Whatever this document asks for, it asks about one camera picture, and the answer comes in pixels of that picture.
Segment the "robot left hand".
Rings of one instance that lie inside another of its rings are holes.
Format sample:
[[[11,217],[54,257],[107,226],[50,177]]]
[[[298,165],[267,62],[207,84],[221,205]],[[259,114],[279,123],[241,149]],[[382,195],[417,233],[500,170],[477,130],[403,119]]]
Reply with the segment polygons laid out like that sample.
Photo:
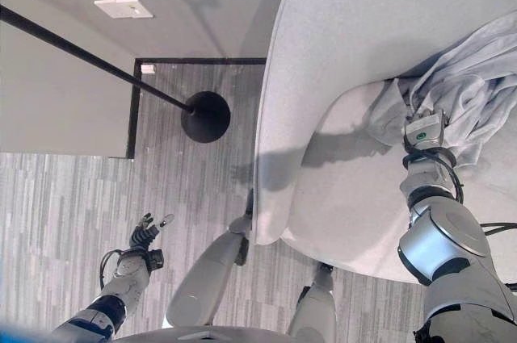
[[[157,223],[154,222],[153,215],[148,212],[144,214],[129,238],[130,249],[148,250],[160,231],[174,220],[174,214],[165,215]]]

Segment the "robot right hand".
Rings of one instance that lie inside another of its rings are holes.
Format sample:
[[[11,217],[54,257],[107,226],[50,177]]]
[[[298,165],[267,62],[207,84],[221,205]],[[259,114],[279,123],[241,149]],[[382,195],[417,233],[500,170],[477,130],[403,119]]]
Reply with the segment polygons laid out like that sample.
[[[406,117],[405,122],[411,123],[415,120],[425,118],[430,115],[443,115],[443,110],[436,105],[421,105],[420,107],[413,108],[411,105],[406,106]]]

